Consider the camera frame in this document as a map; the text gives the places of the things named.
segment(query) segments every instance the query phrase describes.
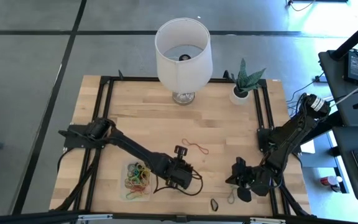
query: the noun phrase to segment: wooden table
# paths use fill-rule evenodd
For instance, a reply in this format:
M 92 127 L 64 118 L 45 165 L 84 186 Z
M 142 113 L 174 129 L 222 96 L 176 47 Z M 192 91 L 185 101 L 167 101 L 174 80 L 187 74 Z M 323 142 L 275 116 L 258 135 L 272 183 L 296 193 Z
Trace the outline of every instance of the wooden table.
M 91 121 L 99 80 L 100 76 L 84 76 L 73 123 L 87 124 Z M 267 80 L 267 86 L 274 124 L 281 126 L 289 119 L 282 84 L 279 80 Z M 234 204 L 227 202 L 231 188 L 224 181 L 230 176 L 236 157 L 245 159 L 248 166 L 257 166 L 262 158 L 257 143 L 259 125 L 254 95 L 250 92 L 248 102 L 236 106 L 229 100 L 232 87 L 232 83 L 208 83 L 196 93 L 192 104 L 179 106 L 172 101 L 172 93 L 160 82 L 114 82 L 108 118 L 114 120 L 126 136 L 151 151 L 164 152 L 172 157 L 176 155 L 173 153 L 175 145 L 181 145 L 183 138 L 209 149 L 209 154 L 204 155 L 191 146 L 185 157 L 203 176 L 204 188 L 194 197 L 165 189 L 153 194 L 148 202 L 125 202 L 120 196 L 121 169 L 123 162 L 134 157 L 108 145 L 101 153 L 91 210 L 144 214 L 272 215 L 269 196 L 258 197 L 252 193 L 252 201 L 246 203 L 235 195 Z M 83 155 L 84 149 L 74 149 L 63 158 L 50 208 L 59 206 L 78 182 Z M 300 163 L 293 156 L 290 156 L 285 170 L 285 183 L 303 209 L 310 212 Z M 196 192 L 199 187 L 200 183 L 193 180 L 187 191 Z M 80 208 L 85 207 L 87 188 L 86 185 Z M 283 213 L 278 189 L 276 195 L 278 210 Z M 211 209 L 211 198 L 219 204 L 217 212 Z

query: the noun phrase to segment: lamp base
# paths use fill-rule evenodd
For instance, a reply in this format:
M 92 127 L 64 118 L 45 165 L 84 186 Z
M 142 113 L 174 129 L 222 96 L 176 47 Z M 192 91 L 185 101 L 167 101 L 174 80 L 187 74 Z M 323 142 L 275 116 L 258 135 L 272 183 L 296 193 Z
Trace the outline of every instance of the lamp base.
M 196 93 L 172 93 L 172 99 L 176 104 L 179 104 L 181 106 L 189 105 L 191 102 L 193 102 L 194 98 L 196 96 Z

